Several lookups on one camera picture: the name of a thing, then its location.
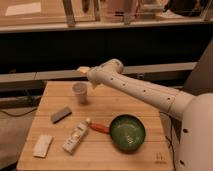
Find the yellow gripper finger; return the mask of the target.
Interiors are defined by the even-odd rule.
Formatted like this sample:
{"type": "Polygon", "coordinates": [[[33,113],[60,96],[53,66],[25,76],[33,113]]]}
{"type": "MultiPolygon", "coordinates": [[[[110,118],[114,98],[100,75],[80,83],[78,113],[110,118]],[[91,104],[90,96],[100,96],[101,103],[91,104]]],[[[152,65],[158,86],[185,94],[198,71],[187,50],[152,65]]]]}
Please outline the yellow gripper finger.
{"type": "Polygon", "coordinates": [[[90,67],[88,66],[81,66],[77,69],[80,73],[86,74],[90,71],[90,67]]]}

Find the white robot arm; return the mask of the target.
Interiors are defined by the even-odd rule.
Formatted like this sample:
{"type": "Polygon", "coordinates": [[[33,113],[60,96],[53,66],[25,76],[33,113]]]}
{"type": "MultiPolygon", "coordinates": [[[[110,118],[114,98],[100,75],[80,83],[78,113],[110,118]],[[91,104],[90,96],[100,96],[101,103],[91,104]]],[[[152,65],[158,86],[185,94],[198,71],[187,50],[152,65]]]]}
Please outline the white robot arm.
{"type": "Polygon", "coordinates": [[[213,93],[190,93],[133,79],[111,59],[99,66],[80,66],[93,87],[104,84],[182,121],[177,171],[213,171],[213,93]]]}

